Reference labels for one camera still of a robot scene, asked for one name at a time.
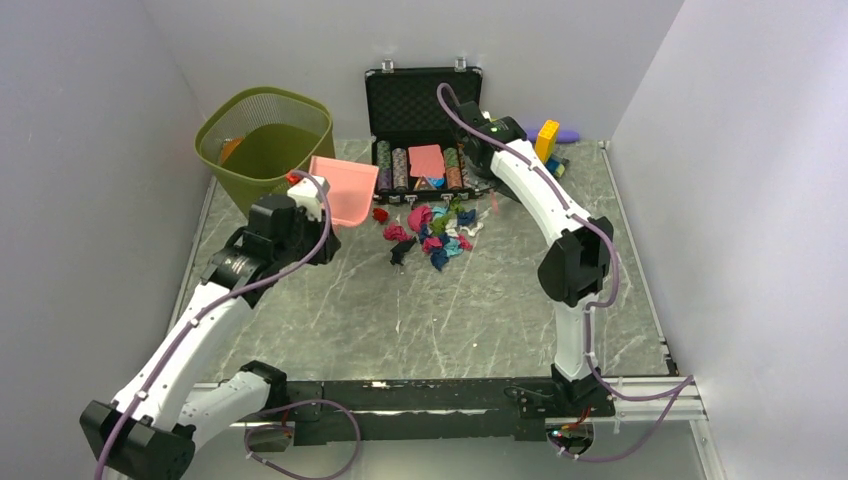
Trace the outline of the pink plastic dustpan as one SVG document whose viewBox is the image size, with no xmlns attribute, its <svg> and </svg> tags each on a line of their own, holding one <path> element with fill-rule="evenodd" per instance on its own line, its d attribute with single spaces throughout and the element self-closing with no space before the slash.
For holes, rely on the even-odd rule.
<svg viewBox="0 0 848 480">
<path fill-rule="evenodd" d="M 369 217 L 378 176 L 376 166 L 314 156 L 309 173 L 323 177 L 329 184 L 334 226 L 357 227 Z"/>
</svg>

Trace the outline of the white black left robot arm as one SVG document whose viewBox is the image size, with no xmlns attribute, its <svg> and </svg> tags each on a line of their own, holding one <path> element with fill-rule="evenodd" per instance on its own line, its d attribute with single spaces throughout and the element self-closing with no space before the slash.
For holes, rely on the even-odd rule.
<svg viewBox="0 0 848 480">
<path fill-rule="evenodd" d="M 253 317 L 259 300 L 299 268 L 328 263 L 340 247 L 321 193 L 270 194 L 249 209 L 210 260 L 188 307 L 142 369 L 108 402 L 80 416 L 94 476 L 179 479 L 195 454 L 232 423 L 279 417 L 290 401 L 282 370 L 251 361 L 198 397 L 194 385 L 218 346 Z"/>
</svg>

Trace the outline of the pink hand brush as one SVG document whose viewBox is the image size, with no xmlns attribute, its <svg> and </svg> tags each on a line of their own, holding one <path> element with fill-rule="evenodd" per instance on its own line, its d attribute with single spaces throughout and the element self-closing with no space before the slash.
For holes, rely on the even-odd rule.
<svg viewBox="0 0 848 480">
<path fill-rule="evenodd" d="M 490 201 L 491 201 L 492 213 L 495 214 L 495 215 L 498 215 L 499 214 L 499 204 L 498 204 L 497 194 L 496 194 L 494 189 L 490 190 L 489 194 L 490 194 L 489 197 L 490 197 Z"/>
</svg>

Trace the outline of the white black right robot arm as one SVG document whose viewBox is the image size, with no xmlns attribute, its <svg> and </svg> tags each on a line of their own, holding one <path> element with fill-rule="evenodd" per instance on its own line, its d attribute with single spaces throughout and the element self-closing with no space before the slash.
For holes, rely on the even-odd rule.
<svg viewBox="0 0 848 480">
<path fill-rule="evenodd" d="M 565 192 L 514 120 L 490 120 L 474 101 L 445 111 L 473 170 L 505 185 L 542 232 L 548 250 L 537 278 L 554 305 L 556 325 L 551 399 L 560 413 L 576 415 L 600 389 L 590 306 L 610 270 L 606 243 L 613 237 L 612 224 Z"/>
</svg>

